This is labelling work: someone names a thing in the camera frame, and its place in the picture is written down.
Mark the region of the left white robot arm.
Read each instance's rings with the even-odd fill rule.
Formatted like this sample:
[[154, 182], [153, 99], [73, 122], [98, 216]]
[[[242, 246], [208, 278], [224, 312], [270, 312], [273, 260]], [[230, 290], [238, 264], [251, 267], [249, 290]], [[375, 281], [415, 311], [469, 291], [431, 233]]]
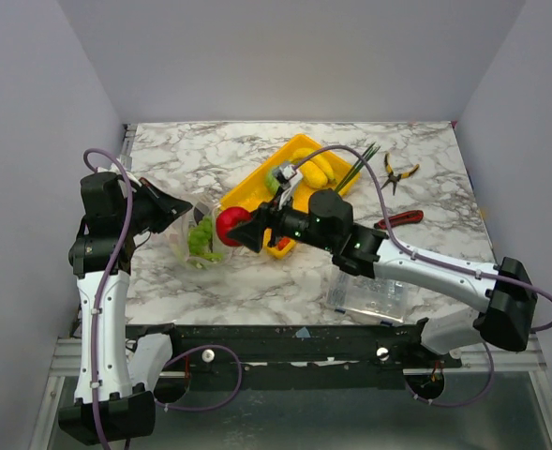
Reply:
[[60, 410], [58, 424], [96, 445], [150, 435], [159, 374], [183, 361], [171, 325], [143, 330], [127, 355], [126, 300], [135, 236], [162, 233], [192, 205], [115, 172], [84, 177], [81, 196], [84, 215], [68, 253], [80, 295], [81, 363], [74, 404]]

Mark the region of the celery stalk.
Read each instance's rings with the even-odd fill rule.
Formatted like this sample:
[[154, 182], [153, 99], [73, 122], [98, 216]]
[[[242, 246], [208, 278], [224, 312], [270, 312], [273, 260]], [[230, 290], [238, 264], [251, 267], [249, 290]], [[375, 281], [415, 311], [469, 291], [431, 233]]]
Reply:
[[219, 252], [209, 252], [199, 255], [190, 254], [186, 263], [196, 269], [207, 269], [210, 266], [221, 263], [223, 259], [224, 254]]

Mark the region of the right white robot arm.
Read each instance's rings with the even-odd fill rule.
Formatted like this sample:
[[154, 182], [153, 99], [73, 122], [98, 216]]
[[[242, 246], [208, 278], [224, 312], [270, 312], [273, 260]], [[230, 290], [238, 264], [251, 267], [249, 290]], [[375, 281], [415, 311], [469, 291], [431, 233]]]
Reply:
[[356, 223], [351, 204], [331, 189], [313, 193], [306, 212], [263, 202], [226, 235], [259, 252], [266, 231], [274, 242], [287, 237], [328, 251], [333, 265], [351, 276], [389, 278], [463, 303], [458, 312], [426, 320], [421, 335], [408, 342], [407, 356], [417, 367], [478, 342], [509, 352], [527, 347], [537, 295], [518, 260], [504, 258], [499, 265], [469, 262], [397, 242], [382, 230]]

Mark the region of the green lettuce leaf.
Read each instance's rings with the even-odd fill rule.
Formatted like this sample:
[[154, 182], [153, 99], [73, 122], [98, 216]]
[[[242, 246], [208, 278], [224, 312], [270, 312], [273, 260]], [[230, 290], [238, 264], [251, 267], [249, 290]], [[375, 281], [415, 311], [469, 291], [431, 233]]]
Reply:
[[191, 254], [207, 253], [211, 249], [213, 239], [213, 222], [204, 217], [195, 227], [188, 231], [188, 249]]

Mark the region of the clear zip top bag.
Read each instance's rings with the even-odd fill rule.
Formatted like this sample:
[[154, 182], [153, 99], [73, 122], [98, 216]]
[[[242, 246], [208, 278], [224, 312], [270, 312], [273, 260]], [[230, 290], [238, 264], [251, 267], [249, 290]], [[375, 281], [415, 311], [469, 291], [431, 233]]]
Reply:
[[186, 269], [208, 270], [224, 265], [233, 248], [224, 245], [217, 236], [219, 206], [199, 195], [186, 195], [184, 199], [192, 208], [163, 232], [175, 260]]

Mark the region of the green chives bunch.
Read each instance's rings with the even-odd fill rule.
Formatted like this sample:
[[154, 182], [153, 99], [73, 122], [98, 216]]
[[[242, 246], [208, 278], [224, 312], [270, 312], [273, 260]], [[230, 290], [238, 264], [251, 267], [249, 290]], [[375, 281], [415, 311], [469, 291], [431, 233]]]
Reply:
[[372, 143], [352, 166], [351, 169], [345, 174], [342, 180], [337, 184], [335, 192], [339, 193], [365, 166], [365, 164], [375, 156], [380, 150], [378, 144]]

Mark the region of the green cabbage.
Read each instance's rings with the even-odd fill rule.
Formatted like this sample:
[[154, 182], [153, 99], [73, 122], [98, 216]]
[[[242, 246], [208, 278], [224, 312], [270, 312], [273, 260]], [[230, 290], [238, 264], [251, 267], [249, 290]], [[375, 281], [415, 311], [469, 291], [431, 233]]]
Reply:
[[271, 195], [276, 195], [280, 188], [280, 184], [271, 171], [268, 171], [264, 178], [264, 184]]

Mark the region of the red utility knife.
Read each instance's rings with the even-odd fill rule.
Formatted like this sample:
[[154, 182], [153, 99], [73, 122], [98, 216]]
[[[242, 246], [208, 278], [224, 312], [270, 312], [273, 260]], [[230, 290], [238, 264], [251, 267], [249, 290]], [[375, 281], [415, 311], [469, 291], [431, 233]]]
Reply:
[[388, 228], [418, 224], [424, 219], [424, 216], [425, 215], [422, 210], [410, 210], [393, 216], [389, 216], [388, 221], [381, 219], [374, 224], [374, 228], [383, 231], [387, 230]]

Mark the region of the red tomato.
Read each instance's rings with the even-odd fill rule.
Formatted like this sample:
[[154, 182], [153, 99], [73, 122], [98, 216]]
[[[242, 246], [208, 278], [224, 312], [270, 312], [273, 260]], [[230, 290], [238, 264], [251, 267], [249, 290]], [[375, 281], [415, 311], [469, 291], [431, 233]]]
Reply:
[[216, 235], [219, 240], [230, 248], [240, 247], [241, 244], [228, 236], [228, 232], [240, 223], [251, 220], [251, 214], [243, 207], [233, 206], [223, 210], [216, 218]]

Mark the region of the yellow banana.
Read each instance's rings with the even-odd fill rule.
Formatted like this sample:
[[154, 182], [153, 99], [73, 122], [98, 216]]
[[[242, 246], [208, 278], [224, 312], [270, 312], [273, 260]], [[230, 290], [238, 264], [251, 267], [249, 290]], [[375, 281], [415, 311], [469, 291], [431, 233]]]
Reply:
[[[302, 159], [308, 157], [313, 153], [313, 150], [310, 148], [299, 148], [295, 150], [292, 154], [291, 161], [296, 164]], [[328, 177], [328, 183], [334, 183], [336, 180], [335, 172], [330, 164], [330, 162], [323, 155], [316, 155], [311, 160], [314, 162], [320, 169], [322, 169]]]

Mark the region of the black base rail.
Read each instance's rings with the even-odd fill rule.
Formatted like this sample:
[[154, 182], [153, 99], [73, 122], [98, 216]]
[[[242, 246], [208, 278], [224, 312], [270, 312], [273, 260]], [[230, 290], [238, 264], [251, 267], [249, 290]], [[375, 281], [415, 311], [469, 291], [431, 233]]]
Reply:
[[129, 325], [126, 337], [168, 335], [171, 363], [159, 387], [193, 391], [311, 390], [404, 386], [404, 370], [425, 374], [434, 366], [460, 368], [450, 355], [421, 344], [423, 326], [402, 325]]

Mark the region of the clear plastic screw box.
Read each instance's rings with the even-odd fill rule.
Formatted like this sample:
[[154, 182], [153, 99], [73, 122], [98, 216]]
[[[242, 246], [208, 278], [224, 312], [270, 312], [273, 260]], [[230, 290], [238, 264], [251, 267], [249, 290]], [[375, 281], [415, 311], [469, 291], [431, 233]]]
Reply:
[[389, 278], [353, 277], [335, 267], [325, 304], [360, 323], [401, 325], [408, 312], [408, 289]]

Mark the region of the red chili pepper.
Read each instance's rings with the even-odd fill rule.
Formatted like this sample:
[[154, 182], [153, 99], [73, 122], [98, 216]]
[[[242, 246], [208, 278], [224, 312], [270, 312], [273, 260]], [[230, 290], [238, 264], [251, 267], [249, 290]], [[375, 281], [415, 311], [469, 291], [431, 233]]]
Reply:
[[276, 249], [283, 250], [290, 243], [290, 241], [290, 238], [281, 238], [276, 244]]

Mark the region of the yellow handled pliers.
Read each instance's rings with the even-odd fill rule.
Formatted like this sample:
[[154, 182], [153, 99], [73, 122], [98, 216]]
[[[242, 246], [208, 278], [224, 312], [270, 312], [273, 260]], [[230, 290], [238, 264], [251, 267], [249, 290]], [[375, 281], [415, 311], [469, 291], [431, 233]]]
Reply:
[[395, 194], [398, 183], [401, 180], [410, 178], [411, 176], [415, 175], [417, 171], [420, 169], [420, 165], [416, 164], [410, 170], [405, 172], [395, 172], [395, 170], [391, 165], [390, 159], [391, 159], [391, 154], [389, 152], [386, 152], [384, 155], [383, 162], [384, 162], [384, 167], [386, 170], [387, 177], [384, 183], [381, 185], [381, 188], [386, 188], [387, 186], [391, 186], [392, 192], [393, 194]]

